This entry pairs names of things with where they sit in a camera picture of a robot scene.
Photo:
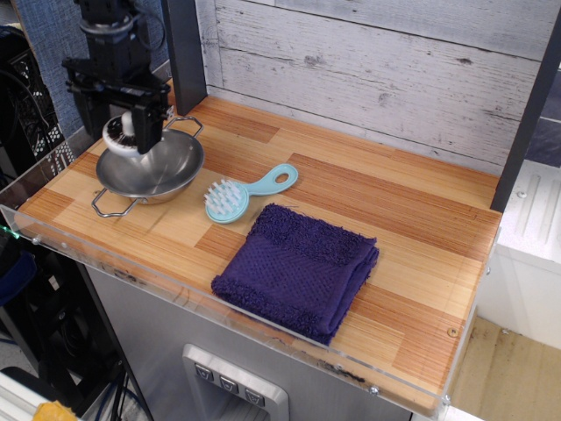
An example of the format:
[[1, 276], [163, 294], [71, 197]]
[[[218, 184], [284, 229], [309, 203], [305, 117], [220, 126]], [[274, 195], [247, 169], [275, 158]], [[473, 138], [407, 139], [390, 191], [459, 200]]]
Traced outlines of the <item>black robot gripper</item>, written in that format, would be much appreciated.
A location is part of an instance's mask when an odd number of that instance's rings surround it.
[[89, 57], [66, 58], [68, 91], [87, 134], [98, 140], [112, 105], [131, 111], [139, 154], [161, 140], [169, 87], [150, 70], [144, 25], [83, 25]]

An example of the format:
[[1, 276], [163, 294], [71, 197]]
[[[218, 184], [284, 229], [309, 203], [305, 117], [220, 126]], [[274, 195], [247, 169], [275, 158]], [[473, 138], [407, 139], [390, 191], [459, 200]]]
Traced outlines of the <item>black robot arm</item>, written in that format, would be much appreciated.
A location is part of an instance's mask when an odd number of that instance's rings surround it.
[[152, 12], [133, 1], [78, 1], [87, 59], [67, 58], [67, 89], [86, 132], [115, 154], [138, 157], [161, 141], [170, 87], [150, 69]]

